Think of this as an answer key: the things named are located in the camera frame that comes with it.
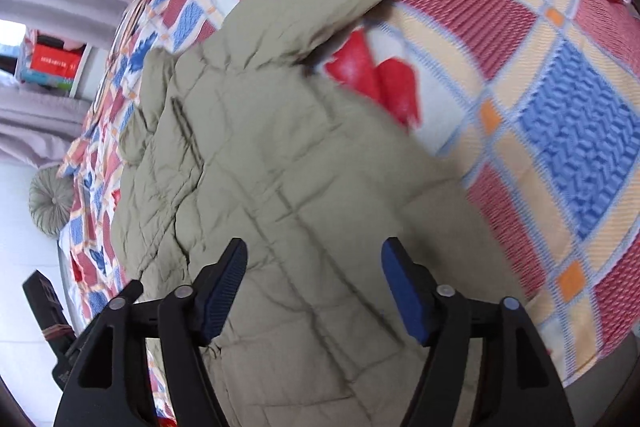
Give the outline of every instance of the bedsheet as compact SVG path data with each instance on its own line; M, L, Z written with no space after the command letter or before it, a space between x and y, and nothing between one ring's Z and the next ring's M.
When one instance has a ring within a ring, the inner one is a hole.
M63 279L66 297L68 297L67 299L64 299L63 302L66 302L68 306L73 307L72 310L68 310L68 314L71 318L71 324L76 335L79 335L81 331L89 325L92 318L94 318L97 313L91 312L91 306L89 306L89 309L86 308L86 282L82 279L82 270L79 269L76 261L77 257L72 254L73 249L71 248L71 240L72 236L70 226L67 224L60 232L60 237L58 239L58 247L61 252L60 255L64 256L64 259L60 258L61 270L66 266L71 267L68 277ZM104 288L102 293L109 296L108 298L112 298L110 289ZM161 369L156 364L151 353L147 353L147 359L149 365L149 380L151 382L151 389L154 395L156 412L161 421L161 427L175 427L174 412L164 386L164 378L162 376Z
M89 318L126 283L110 226L118 136L146 52L180 54L239 0L136 0L61 173ZM607 0L388 0L309 58L447 158L530 298L569 384L640 315L640 23Z

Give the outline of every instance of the folded blanket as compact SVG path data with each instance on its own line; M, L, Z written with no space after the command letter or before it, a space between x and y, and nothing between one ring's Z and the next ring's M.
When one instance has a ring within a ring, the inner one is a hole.
M247 242L249 270L205 353L232 425L399 425L425 353L380 267L390 235L469 297L523 296L457 174L298 65L379 1L242 0L179 60L145 59L113 247L157 298L231 237Z

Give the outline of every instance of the pillow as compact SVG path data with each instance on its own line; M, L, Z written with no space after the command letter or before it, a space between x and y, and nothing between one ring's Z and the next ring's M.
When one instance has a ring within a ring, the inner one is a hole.
M57 172L58 167L38 171L29 190L29 210L34 224L54 238L68 223L74 202L73 179L58 178Z

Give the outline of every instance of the white wall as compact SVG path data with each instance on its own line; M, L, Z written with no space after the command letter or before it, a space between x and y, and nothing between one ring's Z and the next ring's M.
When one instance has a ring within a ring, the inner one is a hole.
M29 418L45 427L52 424L62 393L51 377L56 357L42 337L22 283L40 270L63 306L65 301L56 242L34 226L29 213L34 174L28 167L0 164L0 375Z
M82 98L93 102L95 95L98 91L98 86L104 76L104 67L107 61L109 52L100 48L93 48L89 53L84 70L82 70L82 76L80 77L80 84L78 85L78 93L76 98Z

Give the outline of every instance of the window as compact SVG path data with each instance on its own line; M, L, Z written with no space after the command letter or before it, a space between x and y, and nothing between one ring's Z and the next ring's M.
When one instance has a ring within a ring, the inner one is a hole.
M0 69L15 74L20 44L27 28L24 24L0 20Z

